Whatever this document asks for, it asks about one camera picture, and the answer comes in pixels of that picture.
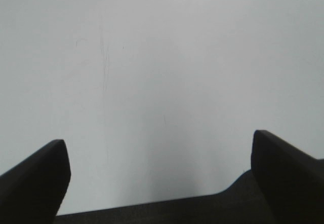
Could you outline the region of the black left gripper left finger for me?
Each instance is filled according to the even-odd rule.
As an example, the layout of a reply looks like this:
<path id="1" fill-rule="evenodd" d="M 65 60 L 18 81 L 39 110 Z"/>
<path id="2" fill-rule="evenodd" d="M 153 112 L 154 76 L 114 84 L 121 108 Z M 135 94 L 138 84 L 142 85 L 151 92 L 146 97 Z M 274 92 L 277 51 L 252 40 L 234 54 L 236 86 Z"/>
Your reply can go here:
<path id="1" fill-rule="evenodd" d="M 52 140 L 1 175 L 1 223 L 53 223 L 70 179 L 65 141 Z"/>

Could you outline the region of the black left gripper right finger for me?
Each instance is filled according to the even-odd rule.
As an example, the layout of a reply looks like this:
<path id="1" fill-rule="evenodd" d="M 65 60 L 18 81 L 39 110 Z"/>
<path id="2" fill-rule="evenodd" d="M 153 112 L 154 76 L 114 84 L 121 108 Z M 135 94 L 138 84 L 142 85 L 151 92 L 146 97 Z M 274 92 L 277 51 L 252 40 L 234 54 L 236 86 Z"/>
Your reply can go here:
<path id="1" fill-rule="evenodd" d="M 256 130 L 251 170 L 278 223 L 323 223 L 323 160 Z"/>

